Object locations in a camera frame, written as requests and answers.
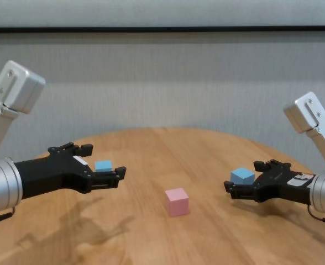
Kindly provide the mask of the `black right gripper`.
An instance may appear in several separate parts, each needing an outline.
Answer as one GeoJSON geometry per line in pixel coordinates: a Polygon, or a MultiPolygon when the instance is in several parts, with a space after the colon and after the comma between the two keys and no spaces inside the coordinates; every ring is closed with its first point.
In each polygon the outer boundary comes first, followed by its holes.
{"type": "Polygon", "coordinates": [[[291,170],[291,163],[283,163],[274,159],[270,161],[254,161],[254,169],[261,175],[253,184],[235,184],[224,181],[224,188],[234,200],[254,200],[258,203],[269,199],[280,198],[310,205],[310,186],[314,174],[291,170]]]}

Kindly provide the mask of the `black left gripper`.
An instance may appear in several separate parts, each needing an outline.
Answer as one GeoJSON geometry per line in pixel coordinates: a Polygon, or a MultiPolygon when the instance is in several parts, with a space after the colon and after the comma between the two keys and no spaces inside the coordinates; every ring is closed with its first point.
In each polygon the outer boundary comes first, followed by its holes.
{"type": "Polygon", "coordinates": [[[109,172],[92,172],[89,166],[75,156],[91,156],[92,144],[76,145],[69,142],[48,148],[43,158],[16,162],[22,181],[22,198],[28,199],[59,189],[72,189],[86,194],[92,190],[118,188],[127,168],[122,166],[109,172]]]}

